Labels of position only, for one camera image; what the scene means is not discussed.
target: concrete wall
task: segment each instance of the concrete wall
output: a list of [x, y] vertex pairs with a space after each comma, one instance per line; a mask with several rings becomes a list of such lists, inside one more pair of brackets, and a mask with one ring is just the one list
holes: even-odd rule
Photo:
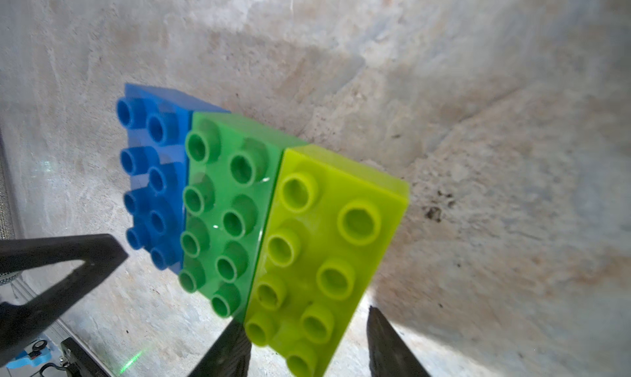
[[[412, 185], [331, 375], [368, 375], [368, 304], [436, 376], [627, 374], [630, 3], [0, 0], [22, 230], [123, 240], [115, 99], [177, 88]], [[64, 320], [113, 369], [143, 350], [130, 376], [185, 375], [225, 325], [144, 252]]]

